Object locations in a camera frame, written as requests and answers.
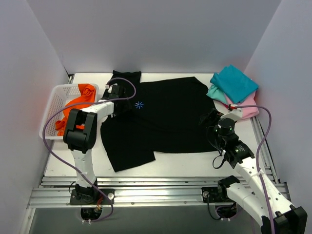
blue snowflake logo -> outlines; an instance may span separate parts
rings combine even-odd
[[[141,108],[144,107],[144,104],[143,104],[141,101],[138,101],[138,102],[136,102],[135,107],[136,107],[137,109],[141,109]]]

white laundry basket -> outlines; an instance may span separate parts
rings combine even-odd
[[[98,86],[91,84],[96,89],[95,102],[98,101]],[[55,86],[50,94],[50,98],[45,108],[39,136],[42,138],[42,130],[47,120],[57,111],[64,108],[71,100],[80,97],[78,84],[62,84]],[[57,114],[48,124],[45,131],[45,138],[51,140],[63,139],[63,136],[58,136],[58,131],[55,130],[55,122],[64,118],[63,112]]]

pink cloth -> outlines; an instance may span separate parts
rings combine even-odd
[[[224,94],[228,104],[233,104],[233,102],[229,99],[226,94]],[[242,103],[237,103],[237,106],[247,106],[247,105],[256,105],[256,102],[254,101],[255,92],[250,94]],[[242,119],[247,119],[254,117],[259,114],[259,110],[256,107],[249,107],[249,108],[242,108],[243,111],[243,117]]]

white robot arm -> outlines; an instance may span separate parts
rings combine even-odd
[[[239,140],[234,132],[235,122],[241,118],[241,109],[237,108],[223,115],[217,110],[210,112],[206,126],[213,128],[217,148],[222,152],[223,160],[239,173],[250,185],[253,193],[248,192],[235,176],[229,176],[218,182],[218,193],[223,198],[239,204],[261,227],[263,234],[270,234],[269,210],[265,193],[268,195],[276,234],[304,233],[307,213],[302,207],[296,208],[274,186],[267,175],[258,172],[256,158],[249,147]]]
[[[72,109],[68,116],[63,140],[71,150],[75,167],[95,186],[97,186],[98,182],[93,171],[91,152],[97,138],[98,122],[106,116],[116,116],[129,110],[131,106],[128,100],[116,101],[118,98],[125,99],[125,97],[125,89],[122,86],[114,84],[108,87],[107,92],[105,92],[104,97],[101,99],[105,102],[81,110]],[[77,125],[83,125],[84,128],[77,128]],[[93,203],[99,197],[97,190],[79,172],[77,172],[75,197],[86,203]]]

black shirt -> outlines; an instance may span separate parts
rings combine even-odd
[[[136,96],[130,100],[132,110],[108,117],[101,126],[102,142],[114,171],[151,162],[154,151],[214,151],[205,129],[198,125],[200,116],[215,107],[206,96],[208,88],[195,77],[140,83],[140,76],[141,72],[113,72],[113,78],[126,78],[136,87]],[[133,94],[127,82],[115,83],[126,87],[128,97]]]

